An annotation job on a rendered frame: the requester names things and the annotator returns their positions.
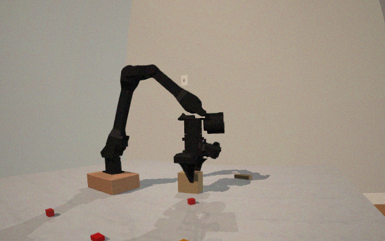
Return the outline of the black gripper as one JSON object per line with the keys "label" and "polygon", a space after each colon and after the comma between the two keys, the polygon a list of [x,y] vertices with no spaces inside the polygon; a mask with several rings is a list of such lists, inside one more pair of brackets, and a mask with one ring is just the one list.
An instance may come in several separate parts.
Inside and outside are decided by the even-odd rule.
{"label": "black gripper", "polygon": [[201,140],[204,140],[202,134],[184,135],[182,141],[184,141],[185,150],[174,156],[174,163],[179,163],[189,182],[193,182],[194,172],[201,171],[202,164],[207,160],[203,158],[203,156],[206,156],[203,153],[201,156],[197,155],[198,145]]}

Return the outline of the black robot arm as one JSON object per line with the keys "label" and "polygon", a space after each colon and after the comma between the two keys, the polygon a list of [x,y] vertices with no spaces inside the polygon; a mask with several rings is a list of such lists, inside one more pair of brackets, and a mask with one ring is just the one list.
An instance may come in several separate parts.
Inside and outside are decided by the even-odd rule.
{"label": "black robot arm", "polygon": [[[207,134],[224,133],[223,112],[207,113],[207,111],[202,108],[202,102],[196,95],[179,87],[153,64],[145,66],[128,65],[121,71],[121,91],[113,129],[108,135],[105,147],[100,151],[101,157],[105,159],[105,170],[103,173],[112,175],[124,173],[124,171],[122,171],[120,156],[123,155],[123,151],[128,147],[129,136],[126,136],[126,122],[133,92],[137,88],[140,80],[146,80],[148,78],[157,80],[159,84],[174,95],[185,111],[205,117],[195,118],[195,115],[185,115],[182,113],[178,120],[184,121],[185,135],[202,134],[201,120],[203,120],[203,129],[207,131]],[[220,151],[221,147],[219,143],[215,142],[212,145],[204,139],[204,141],[201,140],[199,142],[197,155],[201,156],[203,153],[212,159],[216,159],[219,157]]]}

